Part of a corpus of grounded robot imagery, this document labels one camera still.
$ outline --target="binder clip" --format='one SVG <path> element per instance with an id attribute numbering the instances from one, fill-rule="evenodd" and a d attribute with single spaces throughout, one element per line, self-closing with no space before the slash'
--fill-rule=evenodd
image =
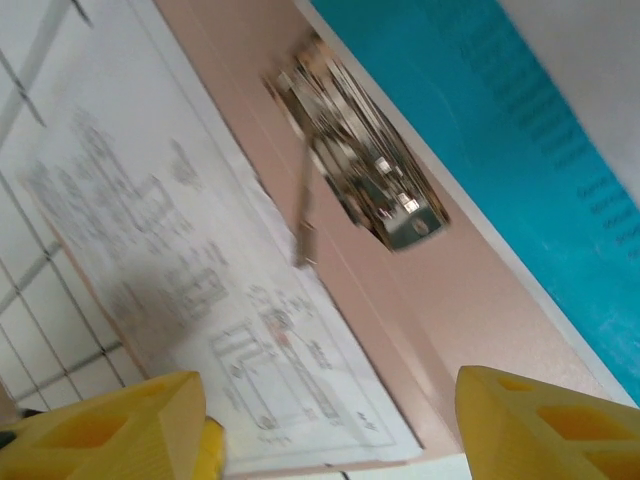
<path id="1" fill-rule="evenodd" d="M 315 263 L 311 165 L 351 221 L 391 251 L 440 231 L 449 216 L 389 120 L 313 33 L 264 83 L 306 146 L 296 229 L 296 266 Z"/>

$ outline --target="paper sheet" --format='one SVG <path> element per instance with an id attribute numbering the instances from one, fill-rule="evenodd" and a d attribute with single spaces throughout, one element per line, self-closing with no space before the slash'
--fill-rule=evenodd
<path id="1" fill-rule="evenodd" d="M 606 383 L 607 391 L 617 401 L 640 401 L 640 210 L 629 195 L 638 194 L 637 188 L 631 188 L 638 169 L 629 154 L 634 151 L 629 148 L 633 143 L 611 148 L 616 140 L 637 137 L 634 123 L 616 129 L 617 136 L 609 132 L 609 142 L 600 142 L 609 143 L 603 153 L 616 173 L 627 175 L 623 179 L 627 191 L 585 133 L 573 105 L 567 103 L 496 0 L 311 3 L 421 142 L 431 148 L 437 156 L 433 164 L 444 172 L 438 179 L 452 180 L 442 183 L 450 192 L 452 185 L 459 189 L 456 201 L 464 204 L 465 213 L 545 311 L 559 319 L 556 325 L 563 333 L 569 332 L 565 338 L 579 347 L 579 354 L 598 380 Z M 535 22 L 535 27 L 529 26 L 530 38 L 533 31 L 539 38 L 542 31 L 555 30 L 547 48 L 560 44 L 559 13 L 550 29 L 541 15 L 543 5 L 525 8 L 517 0 L 504 3 L 511 12 L 518 10 L 517 3 L 521 11 L 536 10 L 538 16 L 529 17 Z M 553 2 L 543 3 L 548 13 Z M 565 2 L 563 8 L 578 10 L 590 16 L 590 23 L 601 25 L 599 16 L 591 16 L 596 3 L 583 8 Z M 637 90 L 628 75 L 635 67 L 620 69 L 627 73 L 624 80 L 618 78 L 615 67 L 625 63 L 624 53 L 632 58 L 628 54 L 633 41 L 627 34 L 633 21 L 612 22 L 608 17 L 628 14 L 637 18 L 636 9 L 621 10 L 623 4 L 630 2 L 597 6 L 596 10 L 607 12 L 602 15 L 606 35 L 590 24 L 581 28 L 587 29 L 584 36 L 597 31 L 604 40 L 621 31 L 616 24 L 626 25 L 619 39 L 624 41 L 608 42 L 605 47 L 590 37 L 591 49 L 581 52 L 582 61 L 562 62 L 563 68 L 581 64 L 584 69 L 582 74 L 563 75 L 565 91 L 570 88 L 566 80 L 572 77 L 574 81 L 574 101 L 599 97 L 592 106 L 602 108 L 599 102 L 616 99 L 614 109 L 623 103 L 618 95 L 598 95 L 589 88 L 582 91 L 584 85 L 597 83 L 594 77 L 584 85 L 579 83 L 588 74 L 585 65 L 589 60 L 599 65 L 605 56 L 616 80 L 604 82 L 599 73 L 600 85 L 620 91 L 622 83 L 627 93 Z M 518 25 L 529 22 L 519 15 Z M 596 44 L 601 51 L 595 50 Z M 611 48 L 616 44 L 625 49 Z M 637 103 L 629 99 L 620 112 L 629 118 L 630 112 L 637 113 L 633 108 Z M 397 117 L 390 118 L 398 123 Z M 599 116 L 601 131 L 608 120 L 607 115 Z M 575 331 L 581 339 L 575 339 Z M 593 360 L 593 352 L 599 359 Z"/>
<path id="2" fill-rule="evenodd" d="M 147 368 L 201 372 L 228 472 L 418 455 L 153 2 L 79 62 L 26 183 Z"/>

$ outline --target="pink wall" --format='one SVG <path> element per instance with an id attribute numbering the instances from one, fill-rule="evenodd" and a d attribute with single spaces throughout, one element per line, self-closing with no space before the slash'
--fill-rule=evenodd
<path id="1" fill-rule="evenodd" d="M 302 147 L 261 84 L 306 31 L 289 0 L 156 0 L 292 224 Z M 605 396 L 582 361 L 453 200 L 426 172 L 452 217 L 444 234 L 390 254 L 348 221 L 315 179 L 320 277 L 427 455 L 458 451 L 458 368 L 482 364 Z"/>

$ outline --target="yellow object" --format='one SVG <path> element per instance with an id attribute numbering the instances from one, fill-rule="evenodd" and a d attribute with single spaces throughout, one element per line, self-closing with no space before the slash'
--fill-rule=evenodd
<path id="1" fill-rule="evenodd" d="M 224 431 L 205 422 L 196 372 L 155 378 L 3 430 L 17 438 L 0 450 L 0 480 L 216 479 L 224 462 Z M 194 476 L 196 462 L 208 476 Z"/>
<path id="2" fill-rule="evenodd" d="M 640 479 L 640 410 L 463 367 L 456 415 L 474 480 Z"/>

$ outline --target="grid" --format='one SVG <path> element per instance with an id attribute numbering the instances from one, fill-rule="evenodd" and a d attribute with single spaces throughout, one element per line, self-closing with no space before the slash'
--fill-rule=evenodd
<path id="1" fill-rule="evenodd" d="M 100 0 L 0 0 L 0 381 L 49 410 L 142 380 L 20 184 Z"/>

